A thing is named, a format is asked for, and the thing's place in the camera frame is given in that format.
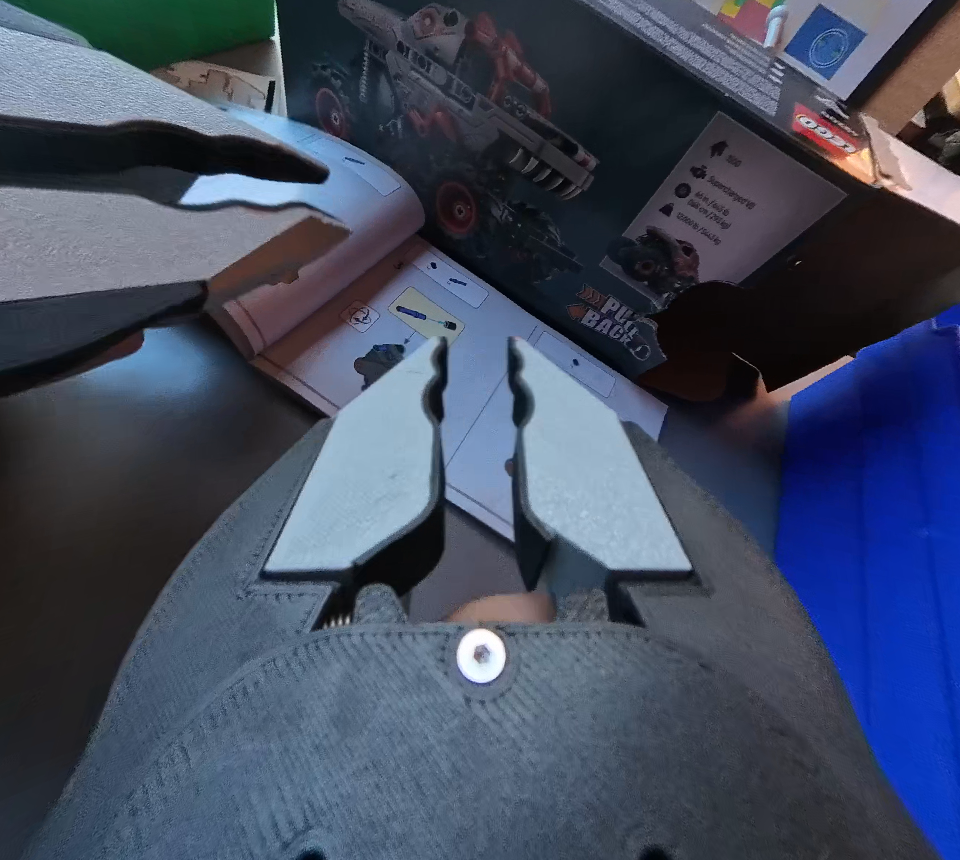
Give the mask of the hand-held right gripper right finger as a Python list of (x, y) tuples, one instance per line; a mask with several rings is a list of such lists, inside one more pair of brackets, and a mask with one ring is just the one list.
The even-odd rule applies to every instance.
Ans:
[(528, 340), (509, 340), (513, 541), (525, 591), (601, 592), (614, 619), (642, 596), (695, 595), (695, 566), (634, 446), (639, 428)]

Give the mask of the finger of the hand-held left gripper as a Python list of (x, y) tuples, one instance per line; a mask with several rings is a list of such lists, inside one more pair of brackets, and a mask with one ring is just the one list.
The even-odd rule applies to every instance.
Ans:
[(352, 236), (277, 204), (163, 205), (133, 194), (2, 188), (2, 375), (61, 376), (132, 335), (289, 280)]
[(3, 186), (184, 192), (201, 176), (322, 184), (321, 162), (8, 2)]

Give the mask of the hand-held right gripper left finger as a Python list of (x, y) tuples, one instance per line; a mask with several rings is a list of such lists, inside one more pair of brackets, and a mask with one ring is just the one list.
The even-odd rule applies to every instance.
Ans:
[(431, 338), (335, 416), (262, 574), (408, 595), (445, 550), (449, 345)]

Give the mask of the white instruction booklet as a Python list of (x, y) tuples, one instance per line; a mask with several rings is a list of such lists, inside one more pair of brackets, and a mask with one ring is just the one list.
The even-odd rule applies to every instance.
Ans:
[(291, 284), (259, 288), (213, 312), (254, 366), (330, 415), (427, 338), (446, 337), (452, 381), (442, 427), (446, 495), (507, 539), (513, 539), (507, 463), (516, 437), (510, 337), (528, 340), (621, 419), (659, 439), (666, 405), (429, 245), (417, 234), (424, 209), (397, 173), (314, 127), (233, 104), (222, 109), (326, 165), (318, 203), (351, 230)]

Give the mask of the dark monster truck set box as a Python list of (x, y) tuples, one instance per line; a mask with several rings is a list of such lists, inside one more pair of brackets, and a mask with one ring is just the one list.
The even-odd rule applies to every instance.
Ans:
[(423, 234), (637, 380), (652, 316), (709, 282), (783, 291), (791, 381), (880, 330), (873, 190), (580, 0), (275, 0), (289, 115), (413, 188)]

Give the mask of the black rounded object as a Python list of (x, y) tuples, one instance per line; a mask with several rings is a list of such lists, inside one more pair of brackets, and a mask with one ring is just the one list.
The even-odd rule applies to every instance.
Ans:
[(724, 395), (754, 396), (791, 382), (786, 348), (789, 325), (784, 292), (709, 282), (684, 293), (653, 314), (664, 362), (637, 383), (694, 403)]

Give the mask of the blue plastic bin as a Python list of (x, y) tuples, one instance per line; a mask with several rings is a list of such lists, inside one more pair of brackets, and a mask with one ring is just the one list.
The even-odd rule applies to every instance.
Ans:
[(959, 857), (959, 308), (790, 401), (777, 565), (875, 757)]

